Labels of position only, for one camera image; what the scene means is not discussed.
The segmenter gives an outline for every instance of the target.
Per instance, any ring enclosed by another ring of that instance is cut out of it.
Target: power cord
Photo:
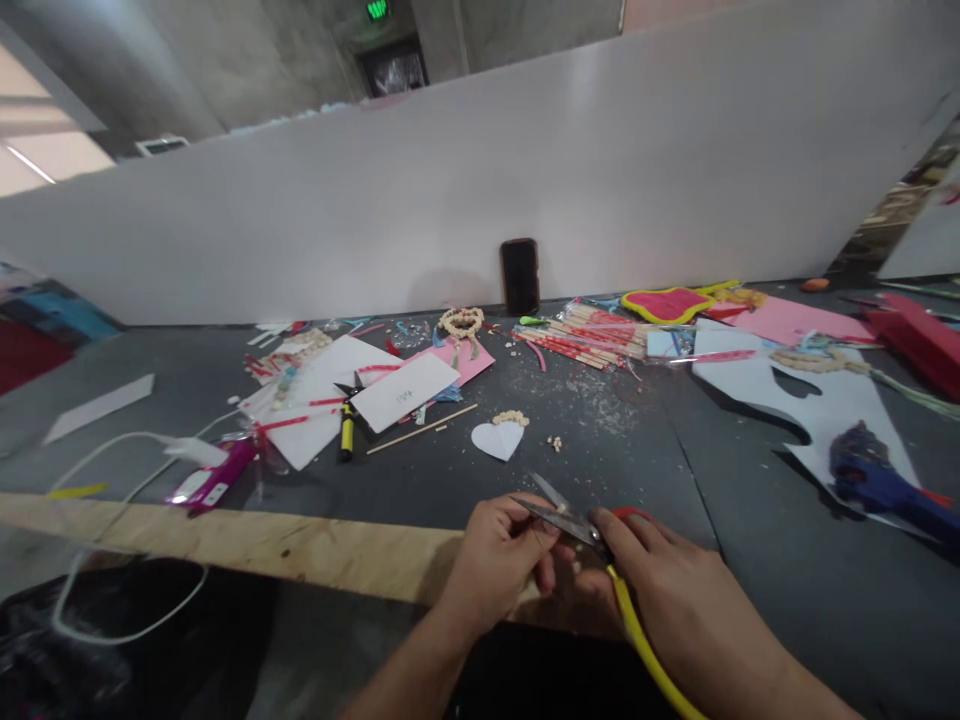
[[[233,417],[238,412],[239,411],[237,410],[233,410],[232,412],[229,412],[226,415],[221,415],[216,420],[214,420],[209,425],[207,425],[202,430],[200,430],[193,437],[195,438],[200,437],[205,432],[213,428],[215,425]],[[98,447],[96,450],[91,452],[85,458],[80,460],[80,462],[78,462],[76,465],[70,468],[70,470],[64,473],[60,477],[60,479],[53,484],[53,486],[50,488],[50,492],[54,492],[56,490],[59,490],[61,487],[63,487],[63,485],[71,477],[73,477],[88,463],[93,461],[94,458],[98,457],[100,453],[116,445],[122,440],[134,438],[134,437],[149,437],[154,440],[158,440],[159,442],[163,442],[165,444],[170,439],[165,435],[158,435],[156,433],[150,433],[150,432],[131,432],[131,433],[125,433],[123,435],[119,435],[113,438],[112,440],[108,440],[107,442],[105,442],[103,445]],[[98,543],[103,538],[103,536],[106,535],[110,531],[110,529],[116,524],[117,520],[120,519],[120,516],[123,515],[124,512],[126,512],[127,507],[130,505],[133,499],[137,495],[139,495],[140,492],[142,492],[143,489],[147,487],[147,485],[152,483],[154,480],[160,477],[164,472],[166,472],[174,463],[177,462],[177,460],[178,458],[176,457],[170,458],[163,465],[157,468],[157,470],[151,473],[143,482],[141,482],[133,490],[127,493],[126,497],[124,497],[123,500],[121,501],[120,507],[118,508],[117,512],[114,513],[112,518],[110,518],[110,521],[104,526],[103,530],[97,533],[96,537],[92,541],[90,541],[88,548],[77,553],[74,556],[73,562],[70,564],[70,572],[67,575],[67,579],[63,583],[63,588],[61,588],[60,595],[57,597],[56,605],[53,608],[53,617],[51,619],[51,624],[54,630],[56,630],[58,633],[60,633],[61,635],[65,635],[66,637],[69,637],[73,640],[77,640],[78,642],[90,643],[92,645],[107,645],[107,646],[123,645],[124,643],[132,642],[134,640],[139,640],[145,635],[156,630],[158,627],[163,625],[165,622],[167,622],[170,618],[172,618],[178,612],[183,610],[183,608],[186,607],[191,600],[193,600],[196,594],[200,592],[201,588],[203,588],[204,583],[206,583],[207,581],[207,576],[210,574],[210,568],[207,565],[204,565],[202,563],[196,563],[196,565],[200,567],[200,569],[203,571],[203,574],[200,576],[200,580],[197,582],[196,587],[194,587],[193,590],[190,591],[190,593],[183,599],[183,601],[179,605],[177,605],[173,610],[171,610],[169,613],[167,613],[162,618],[160,618],[157,622],[131,635],[124,635],[122,637],[116,637],[116,638],[105,638],[105,637],[100,637],[98,635],[90,635],[89,633],[85,633],[80,630],[77,630],[76,628],[70,627],[63,620],[63,610],[67,604],[67,598],[70,595],[70,591],[73,589],[73,584],[77,579],[77,575],[80,573],[80,566],[83,563],[83,561],[86,560],[87,558],[88,549],[89,548],[97,549],[100,547],[106,547],[106,546],[100,546],[98,545]],[[108,548],[108,549],[116,552],[126,553],[126,554],[135,554],[135,553],[129,553],[119,548]]]

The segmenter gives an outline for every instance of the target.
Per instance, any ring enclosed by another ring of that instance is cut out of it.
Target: plywood edge
[[[254,511],[212,510],[189,518],[169,505],[124,509],[104,500],[0,493],[0,523],[81,542],[96,539],[118,513],[100,541],[110,548],[428,606],[440,598],[463,537],[459,530]],[[528,583],[510,619],[617,636],[575,597],[569,577],[547,600]]]

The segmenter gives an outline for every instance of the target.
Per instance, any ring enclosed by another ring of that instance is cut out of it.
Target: gray table surface
[[[758,287],[853,311],[837,293],[802,295],[794,283]],[[914,299],[945,311],[956,305]],[[558,306],[547,304],[545,311]],[[437,315],[422,317],[435,321]],[[488,315],[504,327],[513,322],[497,317],[496,309]],[[363,340],[383,347],[383,333]],[[255,334],[250,328],[134,329],[0,397],[0,454],[12,453],[0,460],[0,490],[44,492],[80,457],[124,432],[195,433],[229,411],[228,397],[256,389],[242,369]],[[221,506],[461,528],[478,500],[536,491],[525,478],[533,469],[582,507],[642,505],[691,539],[719,547],[777,636],[861,712],[960,715],[960,558],[831,504],[778,452],[802,437],[799,430],[730,401],[686,369],[640,368],[638,394],[637,382],[622,371],[601,373],[545,352],[548,372],[541,373],[524,345],[505,348],[506,338],[486,332],[480,339],[497,363],[464,388],[465,403],[480,407],[446,431],[370,457],[358,453],[348,465],[337,464],[333,443],[303,472],[268,477],[262,499],[248,472]],[[922,384],[887,352],[867,351],[866,359]],[[150,372],[156,374],[151,397],[39,447],[57,415]],[[885,387],[879,392],[925,487],[960,497],[956,424]],[[431,408],[428,422],[453,407]],[[470,431],[514,409],[531,424],[513,459],[502,464],[472,445]],[[217,430],[234,427],[228,420]],[[411,429],[394,428],[377,442]],[[559,454],[545,443],[558,434],[564,440]],[[358,440],[361,448],[366,444]],[[101,497],[120,499],[162,461],[155,443],[132,440],[71,484],[106,479],[110,488]],[[138,502],[161,502],[190,471],[186,463],[174,466]]]

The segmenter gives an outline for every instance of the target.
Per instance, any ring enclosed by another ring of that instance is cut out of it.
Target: hand
[[[514,495],[552,507],[535,495]],[[540,593],[553,592],[557,577],[551,550],[567,562],[574,559],[572,548],[557,545],[559,537],[559,530],[531,518],[529,510],[508,496],[479,503],[436,610],[475,641],[513,610],[534,569]]]
[[[821,710],[836,709],[821,690],[845,708],[780,644],[717,553],[650,516],[621,522],[600,510],[593,520],[636,592],[641,624],[657,658],[701,712],[711,718],[787,717],[776,709],[802,712],[798,696],[823,701]],[[576,584],[622,622],[604,571],[586,570]],[[791,701],[792,708],[783,706]]]

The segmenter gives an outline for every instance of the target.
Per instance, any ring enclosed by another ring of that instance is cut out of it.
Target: craft table
[[[830,293],[802,295],[795,283],[757,287],[853,311]],[[952,306],[915,299],[944,310]],[[556,312],[561,305],[544,310]],[[416,317],[435,322],[437,316]],[[498,317],[494,308],[488,322],[508,329],[513,320]],[[109,489],[97,500],[54,504],[40,494],[117,435],[192,435],[228,412],[228,397],[257,387],[242,369],[254,335],[251,328],[232,327],[133,329],[0,397],[0,456],[11,453],[0,460],[0,521],[95,537],[115,512],[111,501],[162,464],[155,443],[128,441],[72,481],[108,480]],[[953,651],[960,647],[957,556],[839,511],[819,485],[777,454],[783,442],[797,441],[798,431],[729,401],[687,368],[639,368],[637,393],[637,381],[625,372],[605,374],[544,351],[542,373],[523,343],[506,348],[512,338],[486,331],[478,337],[497,363],[464,388],[465,404],[480,407],[448,429],[369,457],[363,454],[369,441],[358,438],[358,454],[348,465],[337,464],[333,443],[304,471],[268,476],[262,498],[250,470],[225,496],[223,509],[193,520],[160,505],[192,471],[181,463],[144,490],[104,540],[429,603],[475,503],[518,489],[536,492],[525,477],[531,469],[581,506],[640,505],[684,535],[721,549],[778,637],[861,712],[889,717],[960,707],[960,661]],[[384,330],[362,339],[383,347]],[[404,351],[404,357],[423,347]],[[898,379],[918,383],[886,352],[865,356]],[[151,372],[151,397],[39,447],[61,412]],[[885,387],[879,392],[925,487],[960,497],[960,478],[952,470],[960,458],[956,425]],[[427,421],[464,406],[434,406]],[[521,410],[531,420],[506,465],[470,442],[473,427],[504,410]],[[208,437],[236,427],[234,420],[224,421]],[[413,429],[394,428],[377,442]],[[545,442],[556,435],[563,438],[560,453]],[[553,612],[554,625],[575,620],[562,597],[537,612]],[[518,617],[524,618],[522,610]]]

